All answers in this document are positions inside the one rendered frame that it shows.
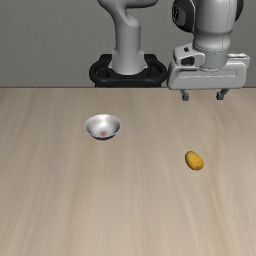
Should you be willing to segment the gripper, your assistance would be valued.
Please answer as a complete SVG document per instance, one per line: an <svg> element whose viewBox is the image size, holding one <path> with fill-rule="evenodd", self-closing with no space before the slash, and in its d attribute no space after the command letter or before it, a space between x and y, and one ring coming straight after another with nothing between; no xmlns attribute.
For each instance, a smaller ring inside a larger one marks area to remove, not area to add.
<svg viewBox="0 0 256 256"><path fill-rule="evenodd" d="M180 90L183 101L189 101L185 90L221 89L217 100L223 100L229 89L242 88L246 82L250 57L244 53L221 54L221 60L227 60L221 67L214 66L217 57L195 51L192 44L173 50L173 60L169 64L167 86Z"/></svg>

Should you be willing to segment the silver metal bowl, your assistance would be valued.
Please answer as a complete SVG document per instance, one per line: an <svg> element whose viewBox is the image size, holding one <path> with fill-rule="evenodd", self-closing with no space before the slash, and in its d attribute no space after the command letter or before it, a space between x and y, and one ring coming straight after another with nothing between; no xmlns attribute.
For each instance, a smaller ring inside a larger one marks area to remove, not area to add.
<svg viewBox="0 0 256 256"><path fill-rule="evenodd" d="M122 128L119 118L110 114L98 114L87 119L84 130L97 140L113 138Z"/></svg>

